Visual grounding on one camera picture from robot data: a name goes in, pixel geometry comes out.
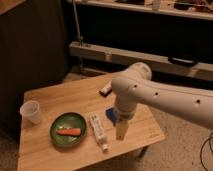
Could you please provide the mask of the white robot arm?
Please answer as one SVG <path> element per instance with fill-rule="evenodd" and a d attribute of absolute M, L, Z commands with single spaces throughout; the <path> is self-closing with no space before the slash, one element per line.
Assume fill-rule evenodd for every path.
<path fill-rule="evenodd" d="M 138 62 L 112 79 L 115 94 L 116 139 L 123 140 L 138 104 L 149 105 L 213 130 L 213 91 L 157 83 L 152 71 Z"/>

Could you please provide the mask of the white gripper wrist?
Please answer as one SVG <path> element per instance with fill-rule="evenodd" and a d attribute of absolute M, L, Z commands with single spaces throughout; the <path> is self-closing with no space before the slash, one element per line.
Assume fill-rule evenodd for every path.
<path fill-rule="evenodd" d="M 127 98 L 117 96 L 113 106 L 113 112 L 119 120 L 116 123 L 116 139 L 123 140 L 128 130 L 128 122 L 136 111 L 137 103 L 128 100 Z"/>

